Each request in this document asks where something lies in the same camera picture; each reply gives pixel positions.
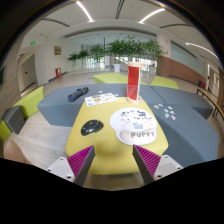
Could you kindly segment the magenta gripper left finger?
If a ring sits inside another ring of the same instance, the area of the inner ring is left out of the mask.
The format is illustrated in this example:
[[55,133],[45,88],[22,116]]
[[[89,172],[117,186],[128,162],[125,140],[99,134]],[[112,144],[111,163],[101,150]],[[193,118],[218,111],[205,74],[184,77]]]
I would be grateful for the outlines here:
[[47,168],[47,171],[83,186],[94,157],[94,146],[89,146],[68,158],[58,158]]

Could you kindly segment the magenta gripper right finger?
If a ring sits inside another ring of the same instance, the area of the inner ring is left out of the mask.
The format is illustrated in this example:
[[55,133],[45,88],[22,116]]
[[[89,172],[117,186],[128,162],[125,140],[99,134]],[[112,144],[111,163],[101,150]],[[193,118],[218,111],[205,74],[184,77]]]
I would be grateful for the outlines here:
[[169,155],[159,156],[143,147],[133,146],[133,157],[145,184],[150,184],[182,169]]

